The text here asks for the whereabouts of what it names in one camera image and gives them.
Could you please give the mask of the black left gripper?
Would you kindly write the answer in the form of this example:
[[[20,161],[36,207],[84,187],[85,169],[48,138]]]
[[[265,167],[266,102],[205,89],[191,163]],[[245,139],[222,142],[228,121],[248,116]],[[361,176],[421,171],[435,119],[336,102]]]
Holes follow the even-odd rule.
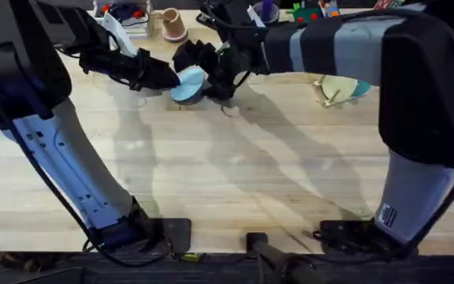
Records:
[[[150,57],[150,52],[141,48],[133,57],[115,50],[85,51],[80,54],[79,65],[86,74],[104,74],[130,89],[167,90],[178,86],[178,76],[169,63]]]

